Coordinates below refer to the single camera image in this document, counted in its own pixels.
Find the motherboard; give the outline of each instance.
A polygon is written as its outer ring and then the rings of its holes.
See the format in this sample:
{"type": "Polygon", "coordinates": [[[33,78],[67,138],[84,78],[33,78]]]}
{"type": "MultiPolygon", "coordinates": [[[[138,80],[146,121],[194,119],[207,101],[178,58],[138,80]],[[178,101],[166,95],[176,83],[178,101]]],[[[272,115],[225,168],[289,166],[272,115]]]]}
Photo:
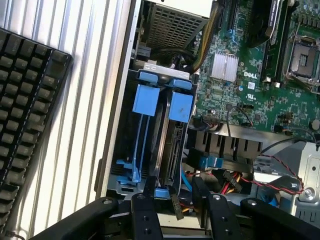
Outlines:
{"type": "MultiPolygon", "coordinates": [[[[195,116],[311,139],[320,129],[320,1],[226,0],[200,68],[195,116]]],[[[201,39],[198,34],[196,43],[201,39]]]]}

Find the chip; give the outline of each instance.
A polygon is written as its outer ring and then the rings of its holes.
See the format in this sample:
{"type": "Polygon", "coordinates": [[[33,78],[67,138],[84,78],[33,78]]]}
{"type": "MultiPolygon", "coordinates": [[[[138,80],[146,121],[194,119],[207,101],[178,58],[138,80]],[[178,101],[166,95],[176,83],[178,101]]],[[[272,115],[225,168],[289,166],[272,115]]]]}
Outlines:
{"type": "Polygon", "coordinates": [[[255,120],[255,121],[259,122],[260,119],[261,119],[261,115],[260,115],[260,114],[255,114],[255,115],[254,115],[254,120],[255,120]]]}
{"type": "Polygon", "coordinates": [[[226,105],[225,105],[225,110],[227,110],[227,111],[229,111],[229,110],[231,110],[232,109],[232,104],[231,103],[227,103],[226,105]]]}

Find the green circuit board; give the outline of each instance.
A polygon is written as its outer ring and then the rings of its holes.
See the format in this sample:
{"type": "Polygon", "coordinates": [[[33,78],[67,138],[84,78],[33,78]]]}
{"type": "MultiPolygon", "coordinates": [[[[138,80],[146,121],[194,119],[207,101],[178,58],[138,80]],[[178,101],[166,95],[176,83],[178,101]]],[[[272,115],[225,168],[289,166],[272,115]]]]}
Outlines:
{"type": "MultiPolygon", "coordinates": [[[[318,2],[318,0],[300,0],[300,5],[289,23],[288,38],[284,40],[289,42],[288,49],[291,49],[289,38],[293,39],[297,35],[308,36],[316,40],[320,38],[320,28],[315,26],[316,22],[311,26],[312,23],[311,25],[303,24],[301,23],[302,19],[298,20],[299,16],[312,16],[313,13],[318,13],[318,8],[320,8],[318,2]]],[[[200,68],[195,116],[212,118],[216,119],[217,122],[225,123],[230,107],[250,105],[252,109],[246,109],[246,113],[253,122],[253,129],[274,132],[274,126],[280,125],[285,128],[309,130],[310,122],[320,119],[319,95],[301,87],[295,81],[287,81],[285,74],[277,79],[281,87],[261,80],[262,70],[265,68],[266,43],[253,48],[247,47],[252,8],[253,0],[239,0],[235,16],[234,37],[230,37],[226,27],[226,19],[229,17],[228,5],[226,4],[223,16],[223,23],[225,24],[222,25],[219,34],[213,39],[207,58],[200,68]],[[212,77],[213,59],[216,53],[231,54],[238,57],[235,81],[228,82],[212,77]],[[284,121],[281,116],[288,117],[288,114],[290,119],[284,121]]],[[[316,15],[315,18],[320,21],[320,15],[316,15]]],[[[278,29],[282,29],[281,24],[279,22],[277,25],[278,29]]],[[[277,45],[272,49],[274,53],[277,53],[276,48],[277,45]]],[[[283,63],[285,66],[289,65],[291,55],[291,51],[286,51],[283,63]]],[[[231,112],[229,116],[231,125],[242,125],[246,122],[246,117],[242,113],[234,110],[231,112]]],[[[290,135],[310,139],[308,134],[303,131],[290,132],[290,135]]]]}

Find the black keyboard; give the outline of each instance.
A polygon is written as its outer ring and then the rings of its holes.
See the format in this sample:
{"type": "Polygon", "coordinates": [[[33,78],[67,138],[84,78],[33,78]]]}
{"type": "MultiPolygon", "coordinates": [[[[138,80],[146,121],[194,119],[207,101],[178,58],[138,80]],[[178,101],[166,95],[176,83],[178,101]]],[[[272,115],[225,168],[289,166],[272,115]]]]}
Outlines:
{"type": "Polygon", "coordinates": [[[0,28],[0,230],[71,65],[71,55],[0,28]]]}

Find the cpu socket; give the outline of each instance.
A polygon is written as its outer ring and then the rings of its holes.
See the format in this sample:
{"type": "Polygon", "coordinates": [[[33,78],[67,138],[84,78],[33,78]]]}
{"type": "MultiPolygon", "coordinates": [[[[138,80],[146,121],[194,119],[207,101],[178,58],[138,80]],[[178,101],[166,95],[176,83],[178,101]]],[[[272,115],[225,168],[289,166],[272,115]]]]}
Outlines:
{"type": "Polygon", "coordinates": [[[293,44],[287,78],[312,93],[320,94],[318,92],[318,86],[320,86],[319,75],[319,44],[314,38],[297,35],[293,44]]]}

